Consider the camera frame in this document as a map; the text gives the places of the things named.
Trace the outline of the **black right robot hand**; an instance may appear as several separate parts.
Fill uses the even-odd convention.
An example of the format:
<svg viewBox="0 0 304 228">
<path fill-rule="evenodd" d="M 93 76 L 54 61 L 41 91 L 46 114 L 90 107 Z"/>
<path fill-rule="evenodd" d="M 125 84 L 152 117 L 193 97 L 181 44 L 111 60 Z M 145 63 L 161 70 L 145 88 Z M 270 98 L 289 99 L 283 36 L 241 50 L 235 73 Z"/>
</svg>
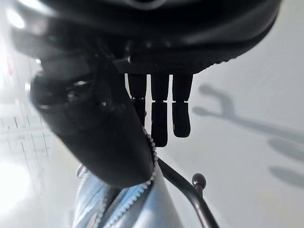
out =
<svg viewBox="0 0 304 228">
<path fill-rule="evenodd" d="M 124 75 L 190 76 L 229 61 L 272 28 L 279 0 L 14 0 L 12 42 L 40 61 L 30 99 L 93 174 L 126 188 L 154 158 Z"/>
</svg>

